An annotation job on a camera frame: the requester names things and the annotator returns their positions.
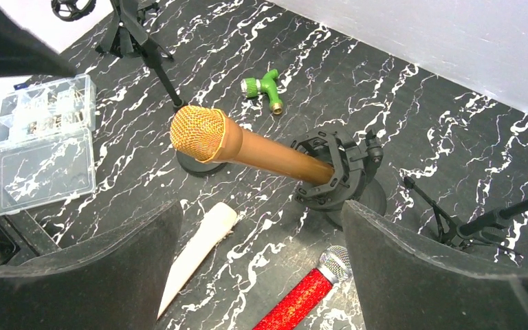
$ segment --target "black stand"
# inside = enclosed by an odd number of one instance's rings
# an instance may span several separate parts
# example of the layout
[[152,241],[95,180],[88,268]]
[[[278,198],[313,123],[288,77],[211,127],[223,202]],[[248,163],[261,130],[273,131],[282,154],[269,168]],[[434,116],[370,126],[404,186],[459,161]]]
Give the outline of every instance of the black stand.
[[493,245],[500,250],[519,254],[517,251],[502,246],[501,243],[507,238],[507,233],[504,230],[510,226],[509,220],[528,211],[528,199],[507,208],[490,210],[475,220],[464,223],[460,218],[448,215],[422,189],[416,186],[411,177],[404,178],[404,185],[406,188],[414,190],[426,203],[432,206],[438,226],[438,242],[453,248],[463,249],[470,246],[472,241],[478,241],[483,245]]
[[333,165],[331,181],[321,186],[304,183],[296,189],[296,201],[323,212],[342,230],[341,209],[347,200],[356,200],[379,215],[385,215],[386,193],[374,179],[384,151],[373,131],[365,137],[365,152],[340,127],[314,129],[295,139],[291,147]]
[[[146,12],[159,10],[159,4],[152,1],[139,4],[136,0],[110,0],[114,11],[108,31],[96,51],[110,53],[118,58],[141,57],[144,64],[152,69],[173,101],[173,111],[177,112],[188,105],[182,100],[163,69],[165,58],[173,61],[173,55],[161,47],[143,28]],[[177,161],[191,175],[204,176],[221,170],[226,164],[203,164],[177,152]]]

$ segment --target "clear plastic case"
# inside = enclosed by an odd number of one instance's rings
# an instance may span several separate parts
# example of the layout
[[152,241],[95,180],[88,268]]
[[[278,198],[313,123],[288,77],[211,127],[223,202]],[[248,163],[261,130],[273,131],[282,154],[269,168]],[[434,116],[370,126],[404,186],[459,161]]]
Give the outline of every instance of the clear plastic case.
[[0,215],[96,188],[96,86],[86,74],[15,91],[0,102]]

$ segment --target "green faucet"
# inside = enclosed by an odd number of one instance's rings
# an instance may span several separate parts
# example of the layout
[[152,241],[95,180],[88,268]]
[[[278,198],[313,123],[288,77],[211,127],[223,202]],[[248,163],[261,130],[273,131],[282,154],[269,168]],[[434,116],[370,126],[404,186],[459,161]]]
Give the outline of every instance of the green faucet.
[[242,93],[246,98],[255,98],[259,93],[268,94],[270,100],[270,110],[275,115],[280,115],[283,111],[283,102],[278,97],[278,90],[276,88],[276,79],[278,78],[278,70],[268,71],[262,79],[246,78],[242,80]]

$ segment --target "gold microphone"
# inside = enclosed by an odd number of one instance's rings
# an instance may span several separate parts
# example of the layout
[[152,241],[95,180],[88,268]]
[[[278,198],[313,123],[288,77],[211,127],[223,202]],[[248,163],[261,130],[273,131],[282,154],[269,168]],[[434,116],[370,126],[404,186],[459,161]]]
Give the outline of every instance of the gold microphone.
[[330,164],[241,128],[222,110],[188,105],[171,122],[171,143],[198,162],[234,162],[315,185],[329,182]]

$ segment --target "black marble tabletop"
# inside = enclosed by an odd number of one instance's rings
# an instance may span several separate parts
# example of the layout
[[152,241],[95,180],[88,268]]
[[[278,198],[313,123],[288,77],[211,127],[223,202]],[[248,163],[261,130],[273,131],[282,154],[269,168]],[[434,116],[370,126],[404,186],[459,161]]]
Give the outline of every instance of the black marble tabletop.
[[[464,219],[528,197],[528,115],[267,2],[160,5],[146,28],[174,54],[167,74],[191,104],[222,109],[245,129],[281,143],[328,124],[345,127],[358,142],[369,129],[377,132],[385,152],[377,179],[392,221],[426,235],[435,228],[428,205],[399,185],[404,175]],[[343,235],[292,200],[292,179],[236,164],[207,178],[187,175],[174,157],[171,101],[157,76],[139,58],[94,51],[108,21],[63,53],[98,86],[96,191],[23,214],[64,248],[178,199],[185,210],[181,249],[203,213],[226,202],[240,222],[157,328],[251,329],[321,251],[344,245]],[[266,98],[246,100],[240,90],[242,78],[269,69],[280,72],[285,112],[278,117]],[[528,212],[513,219],[506,245],[523,256],[490,247],[473,253],[528,268]],[[344,325],[364,329],[351,281],[338,285],[299,329]]]

